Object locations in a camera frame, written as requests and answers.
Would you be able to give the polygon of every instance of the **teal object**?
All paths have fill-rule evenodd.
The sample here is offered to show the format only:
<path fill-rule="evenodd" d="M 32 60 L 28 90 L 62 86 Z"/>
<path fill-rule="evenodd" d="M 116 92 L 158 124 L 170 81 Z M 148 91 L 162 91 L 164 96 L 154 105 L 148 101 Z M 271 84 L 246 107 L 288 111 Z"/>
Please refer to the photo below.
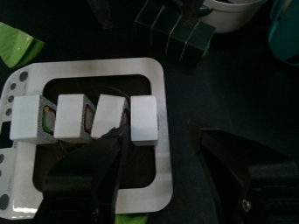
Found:
<path fill-rule="evenodd" d="M 0 23 L 0 57 L 8 67 L 24 66 L 43 49 L 44 43 L 26 32 Z"/>
<path fill-rule="evenodd" d="M 118 214 L 116 224 L 146 224 L 148 214 Z"/>
<path fill-rule="evenodd" d="M 275 0 L 268 33 L 270 50 L 284 63 L 299 67 L 299 1 Z"/>

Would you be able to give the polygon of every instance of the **hole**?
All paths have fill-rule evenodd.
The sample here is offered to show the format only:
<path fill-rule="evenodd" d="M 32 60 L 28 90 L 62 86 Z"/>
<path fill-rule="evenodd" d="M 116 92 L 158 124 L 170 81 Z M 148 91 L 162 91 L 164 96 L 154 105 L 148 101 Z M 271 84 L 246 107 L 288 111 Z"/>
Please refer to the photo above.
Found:
<path fill-rule="evenodd" d="M 28 78 L 28 73 L 27 72 L 22 72 L 20 77 L 19 77 L 19 80 L 20 81 L 26 81 L 27 78 Z"/>
<path fill-rule="evenodd" d="M 16 84 L 13 83 L 13 84 L 11 85 L 11 89 L 15 90 L 15 88 L 16 88 Z"/>
<path fill-rule="evenodd" d="M 5 111 L 5 114 L 9 116 L 12 114 L 12 109 L 9 108 L 7 111 Z"/>
<path fill-rule="evenodd" d="M 0 198 L 0 209 L 5 210 L 9 204 L 9 197 L 7 194 L 4 194 Z"/>
<path fill-rule="evenodd" d="M 12 95 L 9 95 L 8 102 L 13 102 L 13 100 L 15 100 L 15 97 Z"/>

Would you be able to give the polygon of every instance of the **green object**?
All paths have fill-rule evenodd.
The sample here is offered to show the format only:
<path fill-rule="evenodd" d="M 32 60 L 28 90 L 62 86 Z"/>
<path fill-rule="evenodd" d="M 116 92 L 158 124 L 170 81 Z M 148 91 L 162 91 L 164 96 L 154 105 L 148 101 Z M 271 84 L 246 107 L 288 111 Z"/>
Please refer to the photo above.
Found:
<path fill-rule="evenodd" d="M 148 214 L 118 214 L 116 224 L 146 224 Z"/>
<path fill-rule="evenodd" d="M 202 21 L 186 24 L 182 13 L 163 0 L 147 0 L 135 28 L 143 43 L 192 67 L 210 49 L 215 32 Z"/>
<path fill-rule="evenodd" d="M 166 7 L 160 17 L 156 19 L 152 32 L 152 47 L 167 52 L 167 45 L 170 41 L 170 33 L 179 23 L 180 14 L 170 7 Z"/>
<path fill-rule="evenodd" d="M 26 32 L 0 23 L 0 57 L 8 67 L 20 67 L 31 62 L 44 43 Z"/>
<path fill-rule="evenodd" d="M 164 5 L 160 1 L 147 1 L 144 4 L 144 10 L 140 11 L 136 17 L 135 32 L 140 41 L 146 44 L 152 42 L 152 26 L 163 9 Z"/>

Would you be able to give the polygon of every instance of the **white block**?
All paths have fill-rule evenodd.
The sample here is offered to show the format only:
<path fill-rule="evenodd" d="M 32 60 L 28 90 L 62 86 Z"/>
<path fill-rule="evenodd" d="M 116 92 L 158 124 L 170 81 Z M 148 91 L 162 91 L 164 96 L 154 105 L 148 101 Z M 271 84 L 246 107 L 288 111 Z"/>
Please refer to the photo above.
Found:
<path fill-rule="evenodd" d="M 114 128 L 119 127 L 126 108 L 126 97 L 108 94 L 102 94 L 99 96 L 98 111 L 91 131 L 91 136 L 94 138 L 100 138 Z"/>
<path fill-rule="evenodd" d="M 154 95 L 131 97 L 131 140 L 136 146 L 156 145 L 158 116 Z"/>
<path fill-rule="evenodd" d="M 84 94 L 62 94 L 54 136 L 72 144 L 91 142 L 95 105 Z"/>
<path fill-rule="evenodd" d="M 11 139 L 30 144 L 54 144 L 56 105 L 42 95 L 13 98 Z"/>

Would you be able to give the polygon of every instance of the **white plastic part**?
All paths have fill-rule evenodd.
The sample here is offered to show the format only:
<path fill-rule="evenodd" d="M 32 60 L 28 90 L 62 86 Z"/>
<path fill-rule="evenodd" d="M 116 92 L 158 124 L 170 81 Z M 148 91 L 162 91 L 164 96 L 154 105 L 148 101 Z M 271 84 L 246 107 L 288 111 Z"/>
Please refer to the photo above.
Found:
<path fill-rule="evenodd" d="M 62 94 L 54 136 L 72 144 L 91 142 L 95 105 L 84 94 Z"/>
<path fill-rule="evenodd" d="M 54 144 L 56 105 L 42 95 L 13 98 L 11 139 L 30 144 Z"/>
<path fill-rule="evenodd" d="M 131 97 L 131 139 L 136 146 L 156 145 L 158 117 L 154 95 Z"/>
<path fill-rule="evenodd" d="M 255 16 L 258 9 L 267 0 L 231 0 L 223 3 L 216 0 L 204 0 L 203 5 L 212 9 L 208 16 L 200 21 L 216 28 L 216 33 L 234 32 Z"/>
<path fill-rule="evenodd" d="M 119 127 L 126 108 L 126 97 L 108 94 L 100 95 L 98 99 L 98 111 L 91 130 L 92 138 L 100 138 L 114 128 Z"/>

